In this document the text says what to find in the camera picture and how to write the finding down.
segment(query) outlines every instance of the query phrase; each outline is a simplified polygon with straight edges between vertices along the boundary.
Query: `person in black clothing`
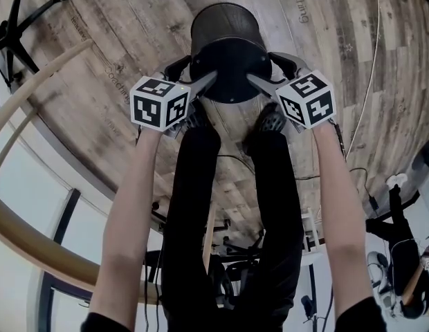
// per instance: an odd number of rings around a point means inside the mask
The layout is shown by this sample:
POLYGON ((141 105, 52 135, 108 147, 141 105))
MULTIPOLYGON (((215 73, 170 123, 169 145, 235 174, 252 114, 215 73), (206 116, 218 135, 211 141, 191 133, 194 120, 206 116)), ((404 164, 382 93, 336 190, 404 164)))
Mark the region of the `person in black clothing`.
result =
MULTIPOLYGON (((262 223, 266 230, 257 271, 233 311, 218 308, 201 257, 210 207, 219 135, 199 101, 187 120, 176 165, 163 242, 162 298, 168 330, 282 331, 293 307, 302 256, 301 209, 289 148, 280 133, 285 118, 267 105, 244 140, 255 164, 262 223), (181 248, 185 247, 185 261, 181 248), (189 283, 194 288, 188 290, 189 283)), ((336 302, 336 330, 357 325, 385 331, 372 296, 365 262, 364 213, 334 128, 313 130, 318 146, 322 217, 336 302)), ((140 272, 149 232, 154 161, 161 135, 140 134, 136 155, 104 231, 102 265, 83 331, 106 327, 133 331, 140 272)))
POLYGON ((391 256, 388 281, 394 294, 402 297, 400 304, 404 317, 415 319, 424 314, 429 315, 429 274, 424 269, 429 259, 429 246, 421 257, 408 220, 403 215, 400 186, 406 180, 405 174, 387 180, 393 224, 368 219, 366 226, 367 232, 388 242, 391 256))

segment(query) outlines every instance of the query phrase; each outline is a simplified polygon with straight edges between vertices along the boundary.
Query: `wood plank flooring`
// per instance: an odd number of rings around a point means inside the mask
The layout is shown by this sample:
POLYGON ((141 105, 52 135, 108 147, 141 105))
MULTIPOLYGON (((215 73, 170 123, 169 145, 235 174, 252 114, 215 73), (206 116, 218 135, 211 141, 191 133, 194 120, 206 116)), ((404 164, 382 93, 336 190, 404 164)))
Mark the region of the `wood plank flooring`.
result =
MULTIPOLYGON (((22 0, 24 18, 47 0, 22 0)), ((339 122, 349 146, 368 85, 376 41, 376 0, 70 0, 54 7, 22 38, 42 66, 79 41, 93 50, 65 66, 32 97, 49 101, 41 117, 68 148, 116 189, 134 148, 128 92, 158 65, 190 53, 190 25, 210 3, 231 1, 257 18, 268 50, 297 55, 334 83, 339 122)), ((0 21, 12 0, 0 0, 0 21)), ((407 172, 403 199, 412 196, 426 172, 412 173, 417 150, 429 139, 429 4, 424 0, 380 0, 381 28, 372 88, 349 168, 368 170, 367 188, 388 211, 385 179, 407 172)), ((21 68, 17 63, 16 70, 21 68)), ((275 77, 280 77, 275 70, 275 77)), ((241 140, 264 106, 263 97, 244 104, 204 104, 221 135, 221 154, 244 157, 241 140)), ((285 129, 297 177, 318 174, 310 131, 285 129)), ((180 139, 164 138, 158 152, 154 196, 166 214, 180 139)), ((353 171, 367 216, 364 171, 353 171)), ((298 181, 302 207, 319 208, 319 180, 298 181)), ((230 218, 231 239, 248 242, 262 224, 253 175, 231 158, 218 160, 213 184, 217 218, 230 218)), ((287 213, 290 204, 287 201, 287 213)), ((225 233, 214 238, 221 241, 225 233)))

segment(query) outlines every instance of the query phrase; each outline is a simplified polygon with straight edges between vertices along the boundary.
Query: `white sneaker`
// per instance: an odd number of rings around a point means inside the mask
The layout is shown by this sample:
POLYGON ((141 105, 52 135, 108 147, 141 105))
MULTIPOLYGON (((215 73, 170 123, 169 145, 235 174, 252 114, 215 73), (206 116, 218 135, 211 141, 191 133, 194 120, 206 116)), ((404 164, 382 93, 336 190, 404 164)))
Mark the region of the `white sneaker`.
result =
POLYGON ((403 184, 408 181, 408 176, 406 174, 397 174, 389 177, 386 180, 387 186, 389 189, 393 189, 395 185, 398 185, 399 188, 402 188, 403 184))

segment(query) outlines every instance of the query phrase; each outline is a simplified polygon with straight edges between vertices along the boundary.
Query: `fiducial marker cube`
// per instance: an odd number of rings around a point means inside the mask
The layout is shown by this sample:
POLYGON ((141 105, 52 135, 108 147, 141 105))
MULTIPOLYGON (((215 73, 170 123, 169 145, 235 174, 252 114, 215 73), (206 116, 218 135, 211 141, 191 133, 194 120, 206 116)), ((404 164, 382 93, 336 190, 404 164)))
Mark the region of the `fiducial marker cube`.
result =
POLYGON ((284 115, 310 129, 336 114, 332 84, 312 71, 276 91, 284 115))
POLYGON ((191 88, 143 76, 130 90, 131 121, 165 131, 187 117, 191 88))

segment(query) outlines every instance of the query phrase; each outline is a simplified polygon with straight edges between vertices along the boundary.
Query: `black trash can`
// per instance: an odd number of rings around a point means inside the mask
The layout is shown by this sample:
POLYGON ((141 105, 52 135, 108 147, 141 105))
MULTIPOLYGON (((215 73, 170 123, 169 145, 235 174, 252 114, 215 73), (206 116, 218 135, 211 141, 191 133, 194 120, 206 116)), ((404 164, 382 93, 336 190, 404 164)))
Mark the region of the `black trash can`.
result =
POLYGON ((234 3, 216 3, 204 8, 191 29, 192 80, 211 71, 217 81, 205 96, 222 103, 238 103, 259 92, 246 79, 247 73, 270 78, 271 61, 253 14, 234 3))

